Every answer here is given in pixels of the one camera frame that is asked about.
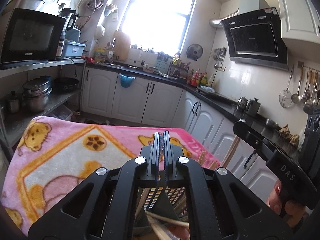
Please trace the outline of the person right hand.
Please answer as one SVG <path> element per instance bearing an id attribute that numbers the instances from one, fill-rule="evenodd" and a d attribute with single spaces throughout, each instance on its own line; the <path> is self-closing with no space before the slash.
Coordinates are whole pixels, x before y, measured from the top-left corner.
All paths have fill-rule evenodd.
<path id="1" fill-rule="evenodd" d="M 280 215 L 282 207 L 284 207 L 285 212 L 289 215 L 289 218 L 287 220 L 287 224 L 294 228 L 298 225 L 298 223 L 303 218 L 306 207 L 300 205 L 299 203 L 288 200 L 285 204 L 282 203 L 280 199 L 280 193 L 282 190 L 282 184 L 280 180 L 277 180 L 274 184 L 274 188 L 271 191 L 266 204 L 267 206 L 272 209 L 276 214 Z"/>

